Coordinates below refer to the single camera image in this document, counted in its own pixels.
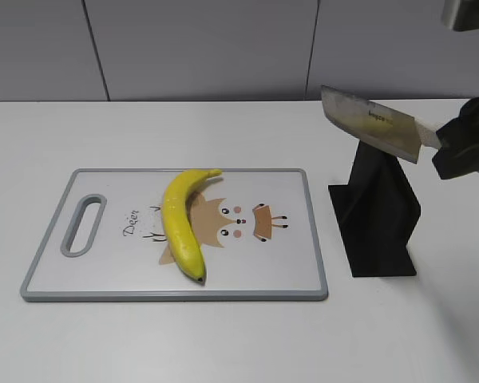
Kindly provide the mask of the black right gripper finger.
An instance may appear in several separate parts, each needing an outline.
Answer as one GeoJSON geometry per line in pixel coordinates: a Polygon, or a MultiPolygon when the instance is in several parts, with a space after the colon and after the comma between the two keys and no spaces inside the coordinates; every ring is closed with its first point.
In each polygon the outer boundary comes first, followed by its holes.
{"type": "Polygon", "coordinates": [[[441,147],[432,162],[441,179],[479,172],[479,97],[467,101],[436,135],[441,147]]]}

